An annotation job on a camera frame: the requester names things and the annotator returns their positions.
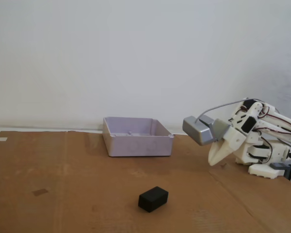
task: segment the table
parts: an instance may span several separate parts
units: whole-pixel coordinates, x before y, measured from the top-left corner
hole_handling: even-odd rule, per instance
[[[108,156],[101,134],[1,132],[0,233],[291,233],[291,183],[176,135],[170,157]],[[141,193],[166,205],[148,213]]]

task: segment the white wall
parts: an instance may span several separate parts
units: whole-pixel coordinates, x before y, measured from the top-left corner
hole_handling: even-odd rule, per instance
[[[291,117],[291,0],[0,0],[0,125],[180,130],[243,97]]]

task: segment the gray cable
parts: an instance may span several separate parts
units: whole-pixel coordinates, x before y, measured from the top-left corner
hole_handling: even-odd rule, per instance
[[[258,100],[258,99],[243,99],[243,100],[239,100],[239,101],[235,101],[235,102],[231,102],[231,103],[222,104],[222,105],[219,105],[219,106],[217,106],[217,107],[210,108],[210,109],[204,111],[201,115],[198,116],[198,118],[196,118],[195,123],[200,119],[200,117],[201,117],[202,115],[204,115],[205,113],[207,113],[207,112],[209,112],[209,111],[211,111],[211,110],[214,110],[214,109],[217,109],[217,108],[221,108],[221,107],[224,107],[224,106],[227,106],[227,105],[231,105],[231,104],[235,104],[235,103],[243,102],[243,101],[245,101],[245,100],[257,100],[257,101],[260,101],[260,102],[262,102],[262,103],[265,103],[264,101],[261,101],[261,100]]]
[[[283,141],[283,140],[281,140],[281,139],[279,139],[279,138],[277,138],[277,139],[279,140],[279,142],[281,142],[281,143],[283,143],[283,144],[285,144],[285,145],[291,147],[291,145],[290,145],[289,143],[286,143],[285,141]]]

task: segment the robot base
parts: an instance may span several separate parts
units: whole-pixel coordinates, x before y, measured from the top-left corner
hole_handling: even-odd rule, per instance
[[[257,176],[263,176],[265,178],[274,179],[277,176],[283,176],[285,171],[275,170],[272,169],[270,166],[264,164],[253,164],[249,167],[248,173]]]

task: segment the red wire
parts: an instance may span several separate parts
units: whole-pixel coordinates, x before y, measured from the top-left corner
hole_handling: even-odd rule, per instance
[[[277,116],[273,116],[273,115],[268,114],[269,111],[270,111],[270,109],[268,108],[267,113],[266,113],[265,115],[263,115],[262,117],[260,117],[260,118],[263,118],[263,117],[265,117],[265,116],[269,116],[269,117],[276,118],[276,119],[278,119],[278,120],[282,120],[283,122],[286,122],[287,124],[291,125],[290,122],[288,122],[288,121],[286,121],[286,120],[284,120],[284,119],[281,119],[281,118],[279,118],[279,117],[277,117]]]
[[[264,130],[264,129],[267,129],[267,130],[270,130],[270,131],[273,131],[275,133],[282,133],[282,134],[290,134],[290,132],[282,132],[282,131],[278,131],[278,130],[273,130],[271,128],[268,128],[268,127],[258,127],[258,128],[255,128],[254,130]]]

